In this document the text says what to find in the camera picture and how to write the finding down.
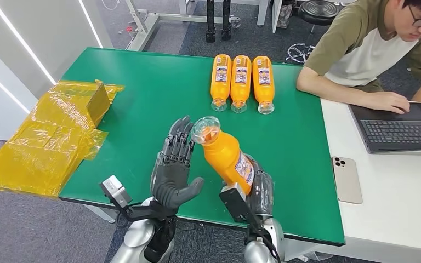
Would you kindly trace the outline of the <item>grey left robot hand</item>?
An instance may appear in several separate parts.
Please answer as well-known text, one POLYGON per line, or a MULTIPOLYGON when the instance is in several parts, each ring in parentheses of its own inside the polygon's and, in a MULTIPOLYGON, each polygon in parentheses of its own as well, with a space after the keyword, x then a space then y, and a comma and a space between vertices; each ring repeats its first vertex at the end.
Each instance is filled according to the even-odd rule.
POLYGON ((151 173, 152 196, 168 209, 178 209, 195 198, 204 184, 202 177, 188 182, 195 147, 195 142, 189 139, 193 125, 189 116, 172 124, 151 173))

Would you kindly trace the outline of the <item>person's right hand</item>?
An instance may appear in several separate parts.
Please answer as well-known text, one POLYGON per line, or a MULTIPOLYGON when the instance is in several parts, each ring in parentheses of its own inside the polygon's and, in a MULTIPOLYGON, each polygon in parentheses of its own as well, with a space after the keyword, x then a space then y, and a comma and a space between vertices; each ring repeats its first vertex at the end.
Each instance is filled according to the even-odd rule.
POLYGON ((393 92, 367 93, 363 107, 373 110, 389 111, 404 114, 410 111, 410 103, 406 97, 393 92))

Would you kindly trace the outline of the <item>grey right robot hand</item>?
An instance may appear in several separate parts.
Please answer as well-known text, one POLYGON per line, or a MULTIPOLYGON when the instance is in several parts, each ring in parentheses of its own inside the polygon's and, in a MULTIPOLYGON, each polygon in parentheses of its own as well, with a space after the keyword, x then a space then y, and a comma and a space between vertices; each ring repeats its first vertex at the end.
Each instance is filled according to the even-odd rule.
POLYGON ((255 215, 272 217, 274 206, 274 183, 272 177, 251 155, 246 155, 246 157, 254 168, 254 178, 247 203, 255 215))

